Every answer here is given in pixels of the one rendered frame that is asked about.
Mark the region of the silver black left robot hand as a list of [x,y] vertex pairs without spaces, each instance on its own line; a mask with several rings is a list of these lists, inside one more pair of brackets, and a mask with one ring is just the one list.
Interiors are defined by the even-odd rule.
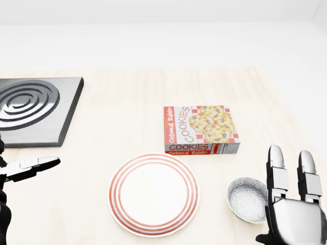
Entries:
[[32,160],[16,161],[8,164],[1,156],[5,144],[0,136],[0,245],[7,245],[6,234],[11,221],[11,210],[6,205],[7,196],[3,191],[5,182],[18,182],[37,175],[38,172],[58,165],[58,157],[41,157]]

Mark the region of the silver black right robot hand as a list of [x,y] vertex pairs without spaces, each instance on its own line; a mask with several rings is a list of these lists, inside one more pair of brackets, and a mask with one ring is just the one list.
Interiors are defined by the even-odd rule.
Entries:
[[300,200],[286,197],[288,172],[279,146],[271,145],[268,152],[265,207],[268,234],[255,239],[264,245],[327,245],[327,217],[321,207],[320,176],[316,173],[310,152],[299,154],[297,176]]

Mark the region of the oatmeal raisin cookies box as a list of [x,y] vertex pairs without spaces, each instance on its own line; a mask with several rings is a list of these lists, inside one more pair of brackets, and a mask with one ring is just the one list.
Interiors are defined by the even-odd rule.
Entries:
[[165,152],[180,155],[236,154],[240,139],[223,105],[163,108]]

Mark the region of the white plate with red rings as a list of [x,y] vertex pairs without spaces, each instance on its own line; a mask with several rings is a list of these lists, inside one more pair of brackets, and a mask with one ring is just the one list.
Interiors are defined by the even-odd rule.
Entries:
[[163,237],[179,231],[194,217],[200,185],[181,159],[146,153],[128,160],[113,174],[107,203],[123,229],[142,237]]

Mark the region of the grey patterned bowl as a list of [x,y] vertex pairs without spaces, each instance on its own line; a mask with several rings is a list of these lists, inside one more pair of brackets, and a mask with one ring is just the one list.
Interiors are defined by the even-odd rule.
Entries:
[[233,180],[227,189],[227,202],[241,220],[252,224],[266,222],[268,191],[262,182],[248,177]]

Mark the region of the flat dark stove plate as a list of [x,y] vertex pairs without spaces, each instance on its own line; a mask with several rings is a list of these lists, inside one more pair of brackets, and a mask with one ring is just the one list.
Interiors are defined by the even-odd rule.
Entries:
[[0,79],[0,136],[7,148],[62,146],[82,77]]

